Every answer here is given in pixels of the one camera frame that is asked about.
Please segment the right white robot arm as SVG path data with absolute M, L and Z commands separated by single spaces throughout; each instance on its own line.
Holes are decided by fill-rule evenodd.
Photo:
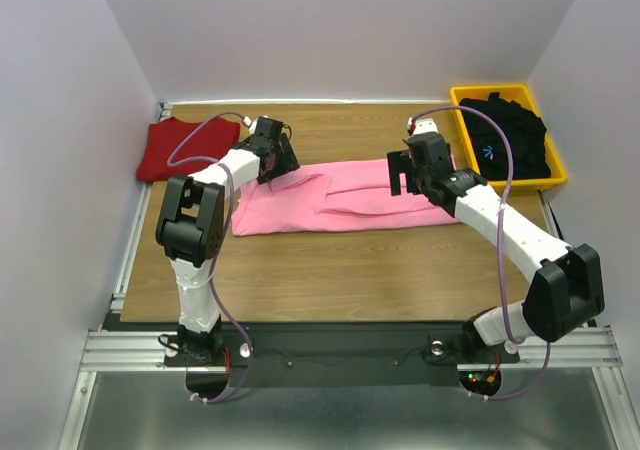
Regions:
M 486 179 L 454 169 L 449 159 L 438 177 L 416 168 L 408 151 L 388 153 L 387 165 L 393 195 L 424 195 L 494 244 L 498 260 L 510 260 L 529 284 L 523 300 L 503 298 L 465 323 L 460 348 L 466 357 L 482 360 L 496 345 L 532 336 L 554 343 L 604 311 L 601 261 L 591 246 L 550 235 L 503 203 Z

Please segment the pink t shirt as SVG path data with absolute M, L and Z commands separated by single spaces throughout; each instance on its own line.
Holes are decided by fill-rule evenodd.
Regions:
M 241 188 L 236 237 L 291 232 L 354 232 L 455 224 L 422 195 L 392 196 L 387 161 L 303 165 Z

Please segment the aluminium frame rail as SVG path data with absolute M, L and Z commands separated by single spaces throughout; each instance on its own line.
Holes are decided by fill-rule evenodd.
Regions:
M 537 338 L 501 364 L 484 401 L 462 386 L 243 388 L 231 401 L 190 399 L 184 369 L 164 364 L 164 325 L 88 335 L 63 449 L 635 449 L 613 333 L 583 327 Z

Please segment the black t shirts pile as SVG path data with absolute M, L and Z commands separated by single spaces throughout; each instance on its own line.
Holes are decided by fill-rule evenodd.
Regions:
M 514 180 L 551 176 L 546 162 L 546 126 L 533 111 L 493 92 L 485 99 L 464 98 L 461 106 L 473 108 L 491 118 L 507 137 L 514 163 Z M 508 160 L 504 143 L 495 129 L 479 116 L 462 113 L 480 174 L 487 180 L 507 179 Z

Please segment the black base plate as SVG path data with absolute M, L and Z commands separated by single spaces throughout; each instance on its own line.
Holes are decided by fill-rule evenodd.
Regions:
M 288 388 L 458 386 L 463 366 L 484 370 L 518 362 L 518 355 L 503 345 L 485 346 L 469 329 L 462 321 L 258 322 L 248 326 L 255 350 L 248 359 L 241 354 L 242 336 L 225 323 L 218 338 L 229 360 L 181 352 L 164 364 L 189 376 L 219 371 L 247 388 Z

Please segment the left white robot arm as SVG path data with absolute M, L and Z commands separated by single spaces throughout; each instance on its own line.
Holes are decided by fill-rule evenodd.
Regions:
M 166 185 L 155 236 L 174 272 L 180 316 L 176 340 L 162 344 L 168 351 L 210 364 L 223 347 L 221 310 L 211 284 L 235 191 L 297 170 L 299 162 L 287 132 L 274 138 L 253 134 L 220 160 L 194 156 L 183 161 L 208 167 L 201 176 L 175 175 Z

